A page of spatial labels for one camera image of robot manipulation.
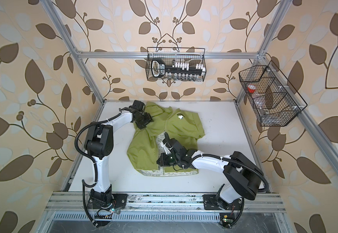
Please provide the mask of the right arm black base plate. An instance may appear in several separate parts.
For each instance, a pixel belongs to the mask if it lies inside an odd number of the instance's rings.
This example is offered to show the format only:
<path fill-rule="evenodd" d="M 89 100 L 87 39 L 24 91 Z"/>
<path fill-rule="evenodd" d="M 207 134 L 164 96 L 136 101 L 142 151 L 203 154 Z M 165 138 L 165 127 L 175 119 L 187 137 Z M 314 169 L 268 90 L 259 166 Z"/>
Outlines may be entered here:
<path fill-rule="evenodd" d="M 241 210 L 244 198 L 239 198 L 234 200 L 232 203 L 227 203 L 219 196 L 214 194 L 204 194 L 203 203 L 205 210 L 225 210 L 225 211 L 235 211 Z"/>

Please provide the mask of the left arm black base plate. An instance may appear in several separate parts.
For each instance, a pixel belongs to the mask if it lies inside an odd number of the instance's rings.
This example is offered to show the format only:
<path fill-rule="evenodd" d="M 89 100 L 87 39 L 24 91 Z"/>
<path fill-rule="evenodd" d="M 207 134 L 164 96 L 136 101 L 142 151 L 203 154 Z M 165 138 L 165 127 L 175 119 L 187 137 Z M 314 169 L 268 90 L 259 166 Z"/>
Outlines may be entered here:
<path fill-rule="evenodd" d="M 88 209 L 116 209 L 116 208 L 123 208 L 127 204 L 128 194 L 122 193 L 115 193 L 112 194 L 112 199 L 107 202 L 102 202 L 98 199 L 89 198 L 87 202 Z"/>

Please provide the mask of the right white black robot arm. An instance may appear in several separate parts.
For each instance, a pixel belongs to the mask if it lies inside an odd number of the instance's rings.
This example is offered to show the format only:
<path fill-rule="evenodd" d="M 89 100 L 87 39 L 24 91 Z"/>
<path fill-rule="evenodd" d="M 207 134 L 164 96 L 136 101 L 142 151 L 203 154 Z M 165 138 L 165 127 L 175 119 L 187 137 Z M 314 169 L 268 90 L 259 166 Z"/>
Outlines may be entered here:
<path fill-rule="evenodd" d="M 258 193 L 269 191 L 269 184 L 260 168 L 239 151 L 231 155 L 213 155 L 195 149 L 186 149 L 174 138 L 165 134 L 160 143 L 164 149 L 156 163 L 161 167 L 179 170 L 198 169 L 221 173 L 229 184 L 223 184 L 209 205 L 230 210 L 237 202 L 253 201 Z"/>

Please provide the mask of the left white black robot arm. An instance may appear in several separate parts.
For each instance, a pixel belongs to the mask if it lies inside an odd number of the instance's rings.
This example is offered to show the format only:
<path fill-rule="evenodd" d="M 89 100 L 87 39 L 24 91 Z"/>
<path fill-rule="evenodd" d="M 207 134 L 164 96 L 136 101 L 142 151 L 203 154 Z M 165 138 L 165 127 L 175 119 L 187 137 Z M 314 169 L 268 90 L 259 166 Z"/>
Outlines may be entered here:
<path fill-rule="evenodd" d="M 83 190 L 90 189 L 89 199 L 103 208 L 115 203 L 109 179 L 109 155 L 114 148 L 114 133 L 129 123 L 144 129 L 153 122 L 145 112 L 145 103 L 135 100 L 132 105 L 119 110 L 116 116 L 95 121 L 83 127 L 76 135 L 74 146 L 79 154 L 91 160 L 94 170 L 92 184 L 82 180 Z"/>

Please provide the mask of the green zip-up hooded jacket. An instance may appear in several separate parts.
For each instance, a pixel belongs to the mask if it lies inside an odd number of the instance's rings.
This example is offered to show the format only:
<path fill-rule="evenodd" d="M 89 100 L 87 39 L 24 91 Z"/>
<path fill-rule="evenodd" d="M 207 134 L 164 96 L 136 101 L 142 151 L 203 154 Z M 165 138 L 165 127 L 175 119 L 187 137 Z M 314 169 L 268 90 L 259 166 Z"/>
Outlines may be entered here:
<path fill-rule="evenodd" d="M 128 147 L 127 156 L 134 169 L 146 176 L 186 176 L 198 174 L 197 169 L 182 170 L 175 165 L 160 168 L 156 161 L 159 158 L 158 139 L 168 133 L 186 149 L 197 149 L 198 139 L 205 136 L 198 113 L 179 108 L 162 107 L 154 102 L 147 102 L 145 111 L 153 122 L 146 128 L 135 126 L 135 134 Z"/>

